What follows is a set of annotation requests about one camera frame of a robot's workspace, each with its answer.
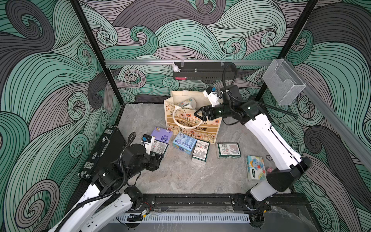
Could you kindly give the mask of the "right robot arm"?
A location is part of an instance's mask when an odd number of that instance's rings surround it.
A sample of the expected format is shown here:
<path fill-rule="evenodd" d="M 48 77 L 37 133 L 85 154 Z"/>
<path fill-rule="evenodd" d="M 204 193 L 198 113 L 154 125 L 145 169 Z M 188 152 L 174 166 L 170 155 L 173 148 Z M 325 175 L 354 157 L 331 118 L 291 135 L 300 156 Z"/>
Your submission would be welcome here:
<path fill-rule="evenodd" d="M 249 210 L 269 210 L 266 199 L 292 186 L 311 167 L 312 161 L 301 157 L 274 128 L 263 111 L 266 104 L 242 100 L 236 85 L 222 88 L 221 93 L 209 87 L 203 95 L 207 101 L 194 114 L 197 118 L 207 121 L 232 117 L 257 137 L 273 159 L 276 168 L 244 197 Z"/>

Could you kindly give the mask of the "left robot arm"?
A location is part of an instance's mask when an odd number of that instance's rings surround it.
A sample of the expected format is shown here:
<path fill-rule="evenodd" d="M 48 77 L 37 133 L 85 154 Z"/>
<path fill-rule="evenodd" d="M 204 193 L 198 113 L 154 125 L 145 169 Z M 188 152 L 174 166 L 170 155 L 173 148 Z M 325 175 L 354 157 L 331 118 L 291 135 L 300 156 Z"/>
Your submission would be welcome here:
<path fill-rule="evenodd" d="M 117 216 L 139 210 L 134 218 L 144 218 L 143 194 L 128 180 L 143 170 L 158 169 L 163 155 L 151 154 L 141 144 L 119 145 L 106 151 L 98 160 L 100 168 L 90 186 L 67 215 L 51 232 L 98 232 Z"/>

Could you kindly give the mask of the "colourful splash tissue pack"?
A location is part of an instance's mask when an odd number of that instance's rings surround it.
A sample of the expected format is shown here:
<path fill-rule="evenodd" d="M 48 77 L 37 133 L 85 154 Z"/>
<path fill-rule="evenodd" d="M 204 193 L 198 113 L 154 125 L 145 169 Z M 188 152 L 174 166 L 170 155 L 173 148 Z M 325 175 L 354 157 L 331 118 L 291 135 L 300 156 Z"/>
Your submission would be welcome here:
<path fill-rule="evenodd" d="M 189 98 L 177 104 L 182 109 L 196 110 L 197 102 L 194 98 Z"/>

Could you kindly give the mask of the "green white tissue pack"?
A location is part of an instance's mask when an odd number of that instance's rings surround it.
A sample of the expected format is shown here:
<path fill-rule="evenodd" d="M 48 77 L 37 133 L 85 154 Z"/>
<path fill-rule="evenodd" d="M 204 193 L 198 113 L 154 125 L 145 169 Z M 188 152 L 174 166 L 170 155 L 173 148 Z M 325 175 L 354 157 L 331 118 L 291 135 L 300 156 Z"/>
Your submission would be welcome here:
<path fill-rule="evenodd" d="M 208 151 L 210 148 L 210 143 L 197 140 L 196 145 L 194 147 L 193 153 L 192 153 L 192 161 L 205 166 L 208 156 Z"/>

